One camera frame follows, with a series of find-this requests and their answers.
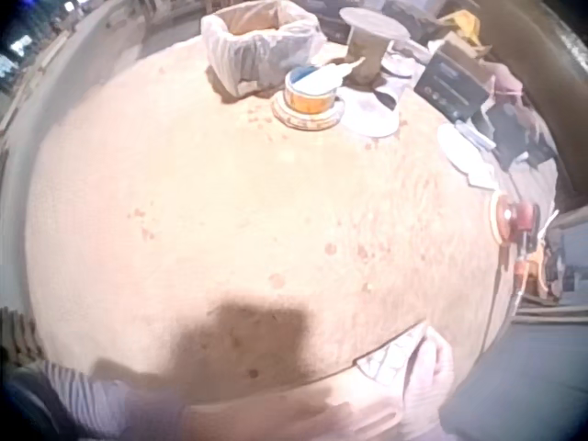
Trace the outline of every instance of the sanded wood surface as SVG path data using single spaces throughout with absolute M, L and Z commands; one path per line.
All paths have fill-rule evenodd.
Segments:
M 426 318 L 463 379 L 512 279 L 443 117 L 407 91 L 386 140 L 296 131 L 207 68 L 198 38 L 159 52 L 41 146 L 27 261 L 49 357 L 220 399 L 347 368 Z

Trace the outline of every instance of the can lid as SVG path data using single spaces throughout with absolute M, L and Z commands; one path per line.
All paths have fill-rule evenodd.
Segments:
M 411 37 L 401 23 L 380 12 L 362 7 L 344 7 L 339 14 L 349 26 L 360 28 L 376 37 L 386 40 L 408 40 Z

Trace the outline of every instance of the person's arm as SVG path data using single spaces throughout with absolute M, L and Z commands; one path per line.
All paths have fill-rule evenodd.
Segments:
M 170 395 L 138 392 L 119 381 L 90 379 L 50 362 L 19 369 L 11 381 L 59 427 L 73 426 L 80 437 L 180 439 L 184 405 Z

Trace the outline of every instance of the small container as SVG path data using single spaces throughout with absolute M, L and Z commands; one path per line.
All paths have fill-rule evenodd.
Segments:
M 296 89 L 297 81 L 318 69 L 316 66 L 296 67 L 286 75 L 284 99 L 292 110 L 305 115 L 318 115 L 333 107 L 336 89 L 323 95 L 308 95 Z

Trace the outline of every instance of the striped sleeve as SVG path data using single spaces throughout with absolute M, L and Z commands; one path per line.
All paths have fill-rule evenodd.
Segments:
M 90 379 L 49 362 L 39 364 L 78 427 L 81 437 L 94 439 L 179 439 L 184 406 L 169 395 L 132 390 L 120 381 Z

